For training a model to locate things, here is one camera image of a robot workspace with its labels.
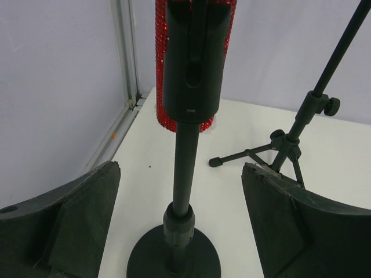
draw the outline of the gray wall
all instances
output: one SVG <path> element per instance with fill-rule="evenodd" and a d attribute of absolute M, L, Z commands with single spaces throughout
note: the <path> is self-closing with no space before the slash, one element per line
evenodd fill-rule
<path fill-rule="evenodd" d="M 359 0 L 239 0 L 222 97 L 297 110 Z M 155 86 L 154 1 L 133 1 L 140 90 Z M 371 14 L 329 83 L 340 119 L 371 124 Z"/>
<path fill-rule="evenodd" d="M 79 176 L 124 105 L 109 0 L 0 1 L 0 208 Z"/>

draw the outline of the red rhinestone microphone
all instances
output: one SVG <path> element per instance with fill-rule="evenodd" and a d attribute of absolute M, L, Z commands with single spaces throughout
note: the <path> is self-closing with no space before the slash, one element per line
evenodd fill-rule
<path fill-rule="evenodd" d="M 192 2 L 192 0 L 174 0 L 178 2 Z M 237 0 L 210 0 L 219 5 L 231 5 L 231 21 L 225 38 L 224 55 L 227 55 L 227 49 L 230 42 L 233 18 L 236 10 Z M 167 26 L 165 20 L 166 0 L 156 0 L 156 102 L 158 122 L 166 129 L 175 132 L 176 122 L 171 120 L 162 106 L 162 81 L 163 81 L 163 56 L 166 51 L 168 41 Z M 213 122 L 213 118 L 201 124 L 200 131 L 208 129 Z"/>

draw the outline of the table surface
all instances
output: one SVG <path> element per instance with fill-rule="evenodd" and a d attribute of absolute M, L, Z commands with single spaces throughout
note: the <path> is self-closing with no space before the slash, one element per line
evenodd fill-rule
<path fill-rule="evenodd" d="M 271 132 L 287 132 L 294 116 L 281 109 L 221 100 L 213 126 L 200 135 L 191 204 L 196 227 L 218 251 L 222 277 L 263 277 L 241 184 L 242 167 L 251 160 L 218 168 L 209 167 L 208 160 L 268 144 Z M 316 116 L 300 139 L 307 190 L 371 209 L 371 126 Z M 152 91 L 114 157 L 121 181 L 100 278 L 126 277 L 134 245 L 162 224 L 172 201 L 174 148 L 175 134 L 157 122 Z M 271 162 L 274 152 L 260 156 Z M 282 172 L 294 177 L 290 162 Z"/>

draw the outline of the black microphone stand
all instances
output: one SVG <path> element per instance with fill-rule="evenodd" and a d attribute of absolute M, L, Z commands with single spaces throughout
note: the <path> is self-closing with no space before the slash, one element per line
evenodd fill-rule
<path fill-rule="evenodd" d="M 280 173 L 283 163 L 287 158 L 289 158 L 293 163 L 296 181 L 302 188 L 304 188 L 303 176 L 301 175 L 299 166 L 299 158 L 301 156 L 301 151 L 299 148 L 300 134 L 303 132 L 305 126 L 312 121 L 315 114 L 321 114 L 323 111 L 326 116 L 334 116 L 339 110 L 340 100 L 333 97 L 329 98 L 327 95 L 323 94 L 323 91 L 325 90 L 337 66 L 347 51 L 355 34 L 362 25 L 367 13 L 370 11 L 370 7 L 370 0 L 361 0 L 359 3 L 317 85 L 315 86 L 314 90 L 310 91 L 305 97 L 304 102 L 296 114 L 295 122 L 288 134 L 285 134 L 285 132 L 281 129 L 276 130 L 270 136 L 270 144 L 254 149 L 246 149 L 243 152 L 226 156 L 224 158 L 213 158 L 209 161 L 209 165 L 211 167 L 218 167 L 224 162 L 249 156 L 262 168 L 269 171 L 273 175 L 280 177 L 283 180 L 291 180 L 289 177 Z M 270 149 L 278 151 L 278 153 L 273 163 L 268 165 L 268 163 L 262 160 L 257 154 Z"/>
<path fill-rule="evenodd" d="M 190 196 L 200 126 L 219 108 L 230 18 L 230 5 L 208 0 L 193 0 L 192 4 L 167 1 L 169 40 L 162 104 L 177 122 L 173 202 L 165 211 L 163 225 L 147 232 L 135 245 L 128 278 L 221 277 L 217 251 L 194 228 Z"/>

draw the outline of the tripod knob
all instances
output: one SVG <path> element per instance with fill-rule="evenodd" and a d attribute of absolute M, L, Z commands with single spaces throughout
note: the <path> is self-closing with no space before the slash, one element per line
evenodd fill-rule
<path fill-rule="evenodd" d="M 277 138 L 283 135 L 285 135 L 285 132 L 282 129 L 278 129 L 276 131 L 273 131 L 270 137 L 271 137 L 271 140 L 273 140 L 273 138 Z"/>
<path fill-rule="evenodd" d="M 329 99 L 328 105 L 325 107 L 324 114 L 326 116 L 335 116 L 340 109 L 340 100 L 332 97 Z"/>

